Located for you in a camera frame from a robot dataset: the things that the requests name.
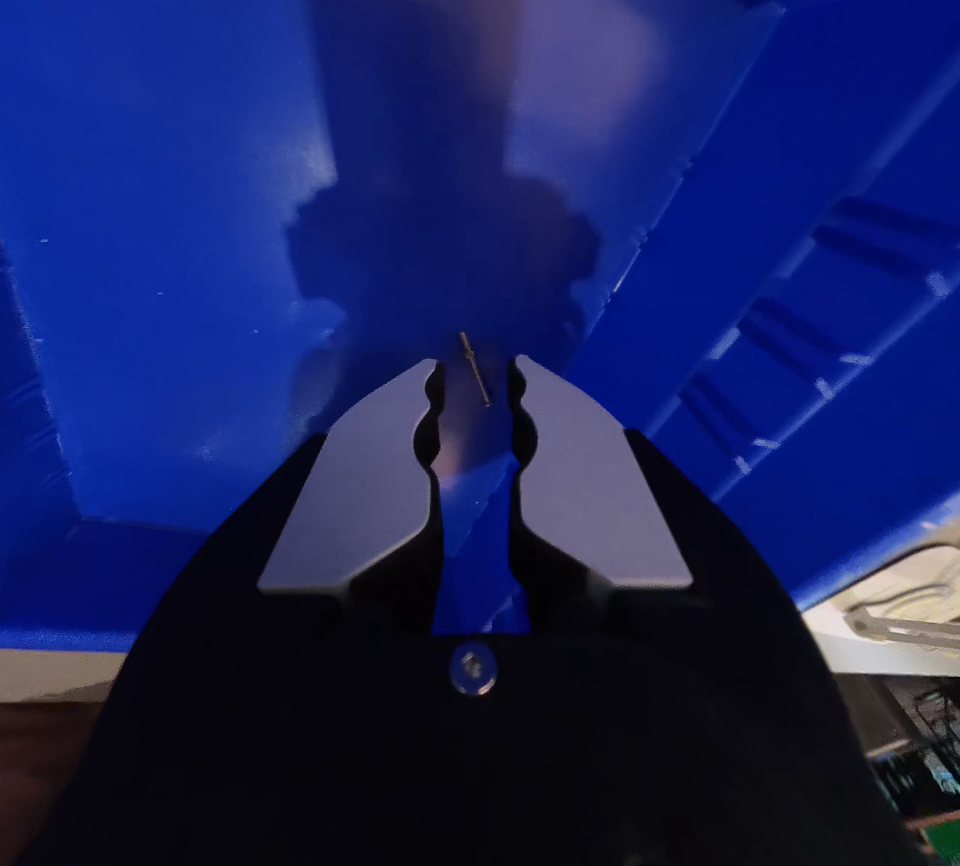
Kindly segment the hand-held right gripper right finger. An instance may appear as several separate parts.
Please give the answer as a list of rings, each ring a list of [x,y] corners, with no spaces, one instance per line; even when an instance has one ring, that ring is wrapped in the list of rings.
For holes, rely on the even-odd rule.
[[[681,595],[693,575],[626,428],[560,375],[509,368],[509,564],[534,632],[602,629],[625,597]]]

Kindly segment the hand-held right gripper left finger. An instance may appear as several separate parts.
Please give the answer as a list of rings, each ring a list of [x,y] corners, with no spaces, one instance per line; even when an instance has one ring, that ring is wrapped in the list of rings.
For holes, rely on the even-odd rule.
[[[445,560],[438,477],[445,371],[426,358],[330,428],[258,580],[429,634]]]

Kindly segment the silver bolt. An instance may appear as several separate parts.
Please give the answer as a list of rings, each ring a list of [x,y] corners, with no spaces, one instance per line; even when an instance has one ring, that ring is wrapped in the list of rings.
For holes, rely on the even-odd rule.
[[[483,373],[482,373],[482,371],[481,371],[481,367],[480,367],[480,365],[479,365],[479,362],[478,362],[478,360],[477,360],[477,364],[476,364],[475,366],[471,365],[471,364],[469,363],[469,361],[467,360],[467,358],[465,357],[465,354],[464,354],[464,348],[465,348],[465,347],[470,348],[470,349],[472,349],[472,350],[474,350],[474,347],[473,347],[473,345],[472,345],[472,343],[471,343],[471,341],[470,341],[470,339],[469,339],[469,337],[468,337],[468,335],[467,335],[466,332],[464,332],[464,331],[459,331],[459,339],[460,339],[460,343],[461,343],[461,347],[462,347],[463,357],[464,357],[464,359],[466,360],[469,368],[471,369],[471,372],[473,373],[472,375],[473,375],[473,377],[474,377],[474,380],[476,381],[476,384],[477,384],[477,386],[478,386],[479,392],[480,392],[480,394],[481,394],[481,398],[482,398],[483,405],[484,405],[485,408],[491,408],[491,407],[493,406],[493,400],[492,400],[491,394],[490,394],[490,392],[489,392],[489,390],[488,390],[488,388],[487,388],[486,380],[484,379],[484,375],[483,375]]]

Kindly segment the blue plastic bin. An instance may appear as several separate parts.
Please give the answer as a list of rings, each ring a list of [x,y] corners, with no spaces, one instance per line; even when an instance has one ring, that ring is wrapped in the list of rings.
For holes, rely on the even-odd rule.
[[[3,652],[128,652],[423,357],[503,623],[524,353],[803,606],[957,524],[958,0],[2,0]]]

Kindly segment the white stand base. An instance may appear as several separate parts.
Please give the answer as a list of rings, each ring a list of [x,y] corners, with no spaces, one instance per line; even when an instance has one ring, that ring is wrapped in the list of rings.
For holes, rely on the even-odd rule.
[[[920,544],[802,614],[832,672],[959,676],[959,548]]]

